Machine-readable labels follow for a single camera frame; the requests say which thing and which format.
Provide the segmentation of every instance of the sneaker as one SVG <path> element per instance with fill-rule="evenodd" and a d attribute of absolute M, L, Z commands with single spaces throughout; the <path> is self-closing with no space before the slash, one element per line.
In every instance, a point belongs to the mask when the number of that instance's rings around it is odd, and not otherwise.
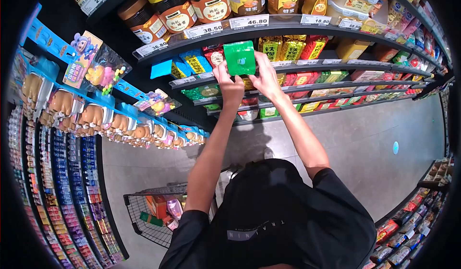
<path fill-rule="evenodd" d="M 264 149 L 264 160 L 273 159 L 273 158 L 275 158 L 274 151 L 272 151 L 271 148 L 265 148 Z"/>

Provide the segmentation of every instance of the bagged snacks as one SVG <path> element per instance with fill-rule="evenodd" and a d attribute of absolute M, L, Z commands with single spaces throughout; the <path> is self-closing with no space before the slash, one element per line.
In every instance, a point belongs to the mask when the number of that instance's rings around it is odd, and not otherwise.
<path fill-rule="evenodd" d="M 277 62 L 282 50 L 282 36 L 261 37 L 258 41 L 258 51 L 267 55 L 269 61 Z"/>

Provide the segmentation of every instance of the person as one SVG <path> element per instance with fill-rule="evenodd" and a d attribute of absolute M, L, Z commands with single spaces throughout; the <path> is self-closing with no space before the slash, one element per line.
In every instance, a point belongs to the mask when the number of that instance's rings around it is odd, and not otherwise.
<path fill-rule="evenodd" d="M 213 74 L 222 112 L 188 177 L 187 201 L 160 269 L 362 268 L 374 248 L 372 218 L 330 168 L 326 152 L 280 89 L 267 55 L 255 52 L 253 86 L 277 108 L 313 188 L 281 159 L 249 163 L 227 185 L 212 222 L 208 212 L 224 151 L 243 98 L 242 78 L 224 60 Z"/>

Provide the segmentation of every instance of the cartoon character card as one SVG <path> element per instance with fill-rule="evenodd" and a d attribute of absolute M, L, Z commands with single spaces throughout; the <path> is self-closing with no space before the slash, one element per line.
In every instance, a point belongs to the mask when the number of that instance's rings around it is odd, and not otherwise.
<path fill-rule="evenodd" d="M 67 66 L 66 74 L 62 80 L 64 84 L 77 89 L 80 88 L 91 61 L 98 53 L 102 43 L 103 41 L 88 31 L 85 31 L 83 35 L 80 33 L 74 35 L 71 46 L 77 52 L 78 58 Z"/>

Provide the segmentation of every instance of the hand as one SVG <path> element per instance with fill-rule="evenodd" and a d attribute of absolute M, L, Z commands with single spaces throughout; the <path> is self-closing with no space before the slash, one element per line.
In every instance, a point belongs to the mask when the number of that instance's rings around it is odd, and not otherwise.
<path fill-rule="evenodd" d="M 242 103 L 245 84 L 240 76 L 235 75 L 235 82 L 227 73 L 227 62 L 224 60 L 217 68 L 213 69 L 213 75 L 218 80 L 221 93 L 223 94 L 223 109 L 237 110 Z"/>
<path fill-rule="evenodd" d="M 255 51 L 255 58 L 259 65 L 260 75 L 259 77 L 248 75 L 248 78 L 250 78 L 253 86 L 271 100 L 272 103 L 275 100 L 286 96 L 280 88 L 280 84 L 277 81 L 277 73 L 275 73 L 275 69 L 272 67 L 267 55 Z"/>

